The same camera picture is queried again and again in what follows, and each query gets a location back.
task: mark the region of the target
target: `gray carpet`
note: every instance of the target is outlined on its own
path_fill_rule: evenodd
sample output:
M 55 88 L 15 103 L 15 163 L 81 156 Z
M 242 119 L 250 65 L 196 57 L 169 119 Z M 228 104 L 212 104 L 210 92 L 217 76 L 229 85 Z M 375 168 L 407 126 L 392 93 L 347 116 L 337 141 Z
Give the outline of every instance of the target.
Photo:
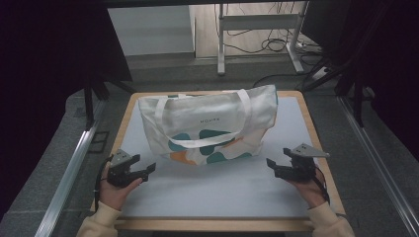
M 260 78 L 277 73 L 293 74 L 293 66 L 286 56 L 229 59 L 226 75 L 222 77 L 216 75 L 213 59 L 141 60 L 143 59 L 128 59 L 133 77 L 133 82 L 128 84 L 138 92 L 248 89 Z M 293 90 L 302 79 L 303 76 L 277 76 L 258 85 L 276 84 L 279 90 Z M 333 94 L 335 83 L 336 81 L 331 81 L 306 93 L 305 99 L 323 149 L 332 155 L 328 158 L 328 163 L 348 219 L 357 236 L 410 236 Z M 111 96 L 103 111 L 97 137 L 78 172 L 53 236 L 74 236 L 83 218 L 91 214 L 89 208 L 96 170 L 110 154 L 129 100 L 129 93 L 111 84 L 107 84 L 107 87 Z M 66 108 L 66 114 L 50 146 L 5 214 L 0 224 L 0 236 L 34 236 L 38 230 L 84 129 L 83 93 L 78 92 L 71 96 L 67 100 Z M 418 162 L 377 117 L 369 103 L 365 102 L 363 108 L 363 119 L 369 136 L 396 183 L 417 212 Z M 107 137 L 106 141 L 101 142 L 104 137 Z M 206 237 L 210 234 L 120 231 L 119 236 Z M 252 233 L 252 236 L 281 235 Z M 309 236 L 309 233 L 287 233 L 287 236 Z

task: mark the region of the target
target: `white wall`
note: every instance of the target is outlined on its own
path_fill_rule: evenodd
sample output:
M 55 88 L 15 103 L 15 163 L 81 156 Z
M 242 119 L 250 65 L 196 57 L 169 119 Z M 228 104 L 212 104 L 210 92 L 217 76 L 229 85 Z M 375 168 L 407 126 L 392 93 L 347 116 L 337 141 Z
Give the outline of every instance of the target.
M 125 56 L 194 51 L 189 6 L 108 11 Z

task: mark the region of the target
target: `person's left hand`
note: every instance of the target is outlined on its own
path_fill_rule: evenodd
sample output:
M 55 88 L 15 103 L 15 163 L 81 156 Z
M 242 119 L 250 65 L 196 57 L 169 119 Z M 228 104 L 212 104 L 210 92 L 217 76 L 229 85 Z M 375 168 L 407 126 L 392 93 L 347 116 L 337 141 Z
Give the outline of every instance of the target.
M 115 210 L 122 210 L 124 203 L 126 202 L 126 197 L 129 195 L 131 191 L 133 191 L 136 187 L 138 187 L 142 183 L 142 179 L 136 179 L 132 181 L 128 186 L 121 189 L 115 187 L 108 183 L 106 177 L 108 176 L 109 165 L 107 165 L 103 172 L 103 179 L 101 181 L 100 186 L 100 198 L 99 200 L 115 209 Z

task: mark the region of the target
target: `desk leg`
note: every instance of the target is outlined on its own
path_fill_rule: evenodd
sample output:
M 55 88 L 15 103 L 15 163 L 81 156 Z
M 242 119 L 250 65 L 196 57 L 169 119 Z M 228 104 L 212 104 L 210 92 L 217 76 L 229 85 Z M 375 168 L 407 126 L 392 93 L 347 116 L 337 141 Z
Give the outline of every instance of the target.
M 223 6 L 219 4 L 218 14 L 218 75 L 223 76 L 225 74 L 225 62 L 224 62 L 224 25 L 223 25 Z
M 299 10 L 298 17 L 296 20 L 295 28 L 293 30 L 293 37 L 289 43 L 287 43 L 287 51 L 289 52 L 291 61 L 293 62 L 293 67 L 295 68 L 296 73 L 304 73 L 301 62 L 299 62 L 298 56 L 295 53 L 295 45 L 298 40 L 299 31 L 302 27 L 302 21 L 304 20 L 305 11 L 307 10 L 308 2 L 302 4 L 301 9 Z

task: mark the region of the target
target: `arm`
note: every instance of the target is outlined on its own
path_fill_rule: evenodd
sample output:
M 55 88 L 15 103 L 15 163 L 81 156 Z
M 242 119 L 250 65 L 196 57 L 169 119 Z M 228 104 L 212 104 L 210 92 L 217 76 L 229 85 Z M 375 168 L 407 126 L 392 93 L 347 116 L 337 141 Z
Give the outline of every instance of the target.
M 108 174 L 108 167 L 103 174 Z M 114 223 L 121 214 L 126 197 L 138 187 L 142 179 L 132 181 L 126 188 L 119 189 L 103 179 L 100 187 L 99 208 L 92 216 L 86 217 L 77 233 L 77 237 L 116 237 L 118 231 Z
M 316 177 L 320 182 L 324 183 L 324 177 L 318 169 L 316 170 Z M 296 187 L 302 198 L 308 203 L 308 216 L 314 226 L 313 237 L 355 236 L 349 222 L 343 217 L 338 217 L 333 212 L 324 199 L 320 188 L 312 180 L 306 183 L 288 182 Z

